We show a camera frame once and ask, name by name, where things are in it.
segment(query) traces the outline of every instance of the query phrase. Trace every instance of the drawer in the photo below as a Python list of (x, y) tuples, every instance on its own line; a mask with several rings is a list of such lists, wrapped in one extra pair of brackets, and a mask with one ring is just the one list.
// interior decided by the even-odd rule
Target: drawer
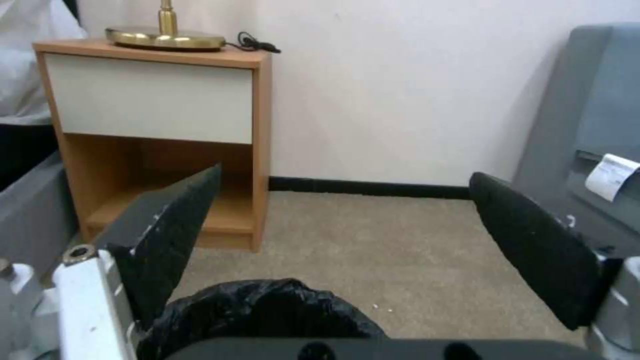
[(65, 133), (252, 142), (252, 71), (46, 54)]

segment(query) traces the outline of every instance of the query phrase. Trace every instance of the black baseboard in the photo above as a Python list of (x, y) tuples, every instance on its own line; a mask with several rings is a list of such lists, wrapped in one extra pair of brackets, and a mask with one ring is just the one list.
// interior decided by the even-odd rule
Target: black baseboard
[(303, 179), (299, 177), (271, 176), (269, 178), (269, 190), (277, 192), (352, 193), (373, 196), (469, 200), (469, 188), (464, 186), (365, 183), (360, 181)]

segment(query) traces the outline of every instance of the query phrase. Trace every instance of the nightstand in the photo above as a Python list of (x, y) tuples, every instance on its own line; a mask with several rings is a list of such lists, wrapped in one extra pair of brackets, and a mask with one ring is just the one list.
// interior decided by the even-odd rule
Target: nightstand
[(222, 164), (197, 246), (258, 251), (268, 197), (271, 57), (105, 40), (34, 44), (84, 241), (141, 192)]

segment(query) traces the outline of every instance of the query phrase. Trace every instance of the trash can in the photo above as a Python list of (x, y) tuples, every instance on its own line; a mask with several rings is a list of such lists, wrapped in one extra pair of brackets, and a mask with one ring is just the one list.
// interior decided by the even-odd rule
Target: trash can
[(220, 338), (386, 338), (355, 306), (301, 281), (217, 284), (168, 304), (138, 345), (139, 360), (160, 360)]

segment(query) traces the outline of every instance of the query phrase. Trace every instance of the beige carpet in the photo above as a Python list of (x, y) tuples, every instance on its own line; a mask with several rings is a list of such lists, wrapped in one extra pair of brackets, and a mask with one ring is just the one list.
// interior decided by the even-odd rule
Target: beige carpet
[(331, 290), (393, 338), (582, 344), (502, 257), (468, 201), (272, 192), (261, 252), (196, 249), (173, 297), (284, 277)]

